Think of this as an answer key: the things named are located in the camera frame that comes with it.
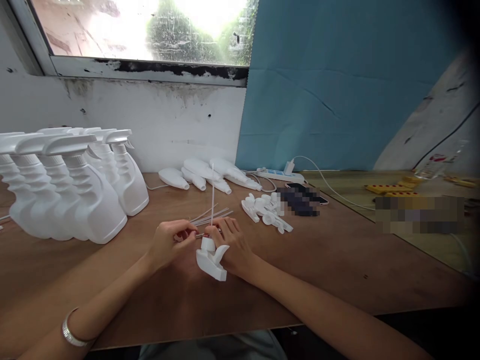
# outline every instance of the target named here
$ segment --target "bangle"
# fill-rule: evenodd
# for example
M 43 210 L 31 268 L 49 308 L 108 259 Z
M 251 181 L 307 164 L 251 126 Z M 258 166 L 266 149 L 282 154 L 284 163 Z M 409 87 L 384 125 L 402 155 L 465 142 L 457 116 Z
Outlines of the bangle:
M 76 346 L 78 348 L 83 348 L 83 347 L 86 347 L 88 345 L 90 345 L 91 343 L 93 343 L 94 341 L 91 340 L 91 341 L 82 341 L 82 340 L 78 340 L 75 336 L 73 336 L 73 334 L 70 332 L 70 329 L 69 329 L 69 326 L 68 326 L 68 321 L 69 321 L 69 317 L 70 315 L 75 311 L 77 310 L 78 307 L 74 308 L 72 311 L 70 311 L 68 313 L 68 315 L 66 316 L 65 320 L 63 321 L 63 324 L 61 325 L 61 332 L 63 334 L 63 337 L 65 338 L 66 341 L 68 341 L 68 343 L 70 343 L 71 345 L 73 346 Z

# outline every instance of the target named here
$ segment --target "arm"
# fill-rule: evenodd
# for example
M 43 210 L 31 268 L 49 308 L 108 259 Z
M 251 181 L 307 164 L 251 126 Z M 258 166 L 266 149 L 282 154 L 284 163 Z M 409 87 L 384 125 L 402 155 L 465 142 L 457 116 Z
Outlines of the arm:
M 401 333 L 339 298 L 270 265 L 252 253 L 237 220 L 219 218 L 208 226 L 227 271 L 265 291 L 315 334 L 349 359 L 431 359 Z
M 168 266 L 186 246 L 195 241 L 196 233 L 197 227 L 187 220 L 162 222 L 156 229 L 148 252 L 111 285 L 70 315 L 68 328 L 73 336 L 82 341 L 96 339 L 125 305 L 135 289 L 156 271 Z M 184 241 L 175 242 L 175 234 Z M 58 324 L 19 360 L 83 359 L 90 350 L 90 346 L 76 347 L 68 343 L 62 334 L 62 325 Z

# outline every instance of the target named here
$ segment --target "hand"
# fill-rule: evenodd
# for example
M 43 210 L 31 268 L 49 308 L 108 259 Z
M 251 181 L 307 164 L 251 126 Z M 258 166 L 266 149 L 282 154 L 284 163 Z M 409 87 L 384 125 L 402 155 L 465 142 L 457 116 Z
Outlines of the hand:
M 155 272 L 167 267 L 173 259 L 181 254 L 195 241 L 198 229 L 188 220 L 161 222 L 153 236 L 153 244 L 145 257 Z
M 221 260 L 221 265 L 228 271 L 238 277 L 245 278 L 248 271 L 252 268 L 252 262 L 255 255 L 250 249 L 249 244 L 245 241 L 244 234 L 240 229 L 240 225 L 236 219 L 230 217 L 219 217 L 213 219 L 214 226 L 207 226 L 205 233 L 209 234 L 215 246 L 229 245 Z

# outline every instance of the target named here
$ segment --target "blue plastic sheet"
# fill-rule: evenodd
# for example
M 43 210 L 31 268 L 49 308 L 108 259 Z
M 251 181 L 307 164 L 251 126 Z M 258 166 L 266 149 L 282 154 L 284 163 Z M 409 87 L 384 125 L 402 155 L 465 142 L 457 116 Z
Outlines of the blue plastic sheet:
M 463 47 L 440 3 L 261 0 L 236 165 L 371 170 Z

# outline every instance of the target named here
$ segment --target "window glass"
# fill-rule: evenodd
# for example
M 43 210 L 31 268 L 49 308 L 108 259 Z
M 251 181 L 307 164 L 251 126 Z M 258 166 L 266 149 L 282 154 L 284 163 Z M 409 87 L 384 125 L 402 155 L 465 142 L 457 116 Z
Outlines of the window glass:
M 259 0 L 30 0 L 53 55 L 248 66 Z

